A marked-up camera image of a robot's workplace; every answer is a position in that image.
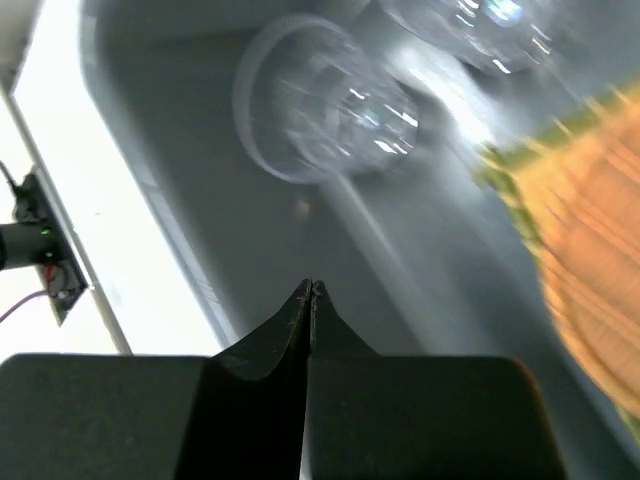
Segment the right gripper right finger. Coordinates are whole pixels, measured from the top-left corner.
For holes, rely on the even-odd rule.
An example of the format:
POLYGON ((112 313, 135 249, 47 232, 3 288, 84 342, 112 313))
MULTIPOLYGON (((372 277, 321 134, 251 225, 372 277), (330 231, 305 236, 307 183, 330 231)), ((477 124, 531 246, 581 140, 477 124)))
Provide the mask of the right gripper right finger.
POLYGON ((313 479, 563 479, 540 389, 519 361, 384 356, 312 288, 305 439, 313 479))

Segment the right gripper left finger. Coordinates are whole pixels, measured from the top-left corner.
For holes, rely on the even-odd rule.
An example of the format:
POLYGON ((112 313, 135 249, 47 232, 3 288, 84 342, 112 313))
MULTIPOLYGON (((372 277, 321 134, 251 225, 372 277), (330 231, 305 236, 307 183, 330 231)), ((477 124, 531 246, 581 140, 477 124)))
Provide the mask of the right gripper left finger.
POLYGON ((19 354, 1 366, 5 479, 295 479, 311 284, 212 357, 19 354))

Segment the clear plastic cup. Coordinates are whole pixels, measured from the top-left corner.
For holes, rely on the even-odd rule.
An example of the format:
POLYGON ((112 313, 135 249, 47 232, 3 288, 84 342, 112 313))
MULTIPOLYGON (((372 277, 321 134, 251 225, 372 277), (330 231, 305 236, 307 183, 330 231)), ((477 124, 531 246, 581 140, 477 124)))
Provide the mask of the clear plastic cup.
POLYGON ((248 45, 233 86, 236 131, 271 175, 315 184, 383 170, 415 146, 414 101, 343 28, 294 14, 248 45))
POLYGON ((562 26, 562 1, 383 1, 421 40, 485 72, 511 74, 545 61, 562 26))

